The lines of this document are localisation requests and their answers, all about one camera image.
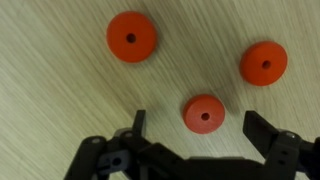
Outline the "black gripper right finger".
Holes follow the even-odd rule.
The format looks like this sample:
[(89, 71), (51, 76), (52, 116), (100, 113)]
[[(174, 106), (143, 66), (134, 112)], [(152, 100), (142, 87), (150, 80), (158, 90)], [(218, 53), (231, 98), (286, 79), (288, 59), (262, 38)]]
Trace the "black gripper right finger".
[(243, 134), (266, 158), (279, 131), (256, 111), (246, 111), (242, 128)]

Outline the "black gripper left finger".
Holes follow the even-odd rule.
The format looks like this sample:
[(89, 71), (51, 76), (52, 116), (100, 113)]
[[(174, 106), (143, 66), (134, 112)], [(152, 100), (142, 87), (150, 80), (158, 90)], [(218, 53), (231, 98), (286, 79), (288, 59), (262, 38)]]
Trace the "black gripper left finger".
[(132, 131), (140, 136), (145, 135), (145, 119), (146, 119), (146, 111), (138, 110), (136, 112), (134, 122), (132, 125)]

